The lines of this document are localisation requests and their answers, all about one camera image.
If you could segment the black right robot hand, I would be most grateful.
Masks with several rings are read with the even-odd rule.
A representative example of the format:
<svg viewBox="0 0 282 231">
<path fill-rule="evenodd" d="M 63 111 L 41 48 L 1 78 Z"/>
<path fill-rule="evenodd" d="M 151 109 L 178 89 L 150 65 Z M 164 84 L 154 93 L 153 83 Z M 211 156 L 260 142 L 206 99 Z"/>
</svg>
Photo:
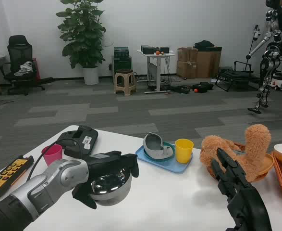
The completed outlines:
<svg viewBox="0 0 282 231">
<path fill-rule="evenodd" d="M 270 231 L 269 214 L 257 189 L 246 180 L 240 164 L 224 150 L 217 149 L 219 161 L 211 167 L 221 194 L 227 196 L 227 208 L 235 222 L 228 231 Z"/>
</svg>

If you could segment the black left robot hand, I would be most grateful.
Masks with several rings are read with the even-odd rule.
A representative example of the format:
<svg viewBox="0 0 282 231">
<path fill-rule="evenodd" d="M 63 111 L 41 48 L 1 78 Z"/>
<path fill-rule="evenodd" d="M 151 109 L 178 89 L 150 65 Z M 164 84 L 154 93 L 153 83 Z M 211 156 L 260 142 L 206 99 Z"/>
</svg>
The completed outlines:
<svg viewBox="0 0 282 231">
<path fill-rule="evenodd" d="M 130 192 L 132 178 L 139 176 L 136 154 L 111 151 L 85 158 L 89 176 L 72 191 L 73 198 L 96 209 L 97 205 L 113 206 Z"/>
</svg>

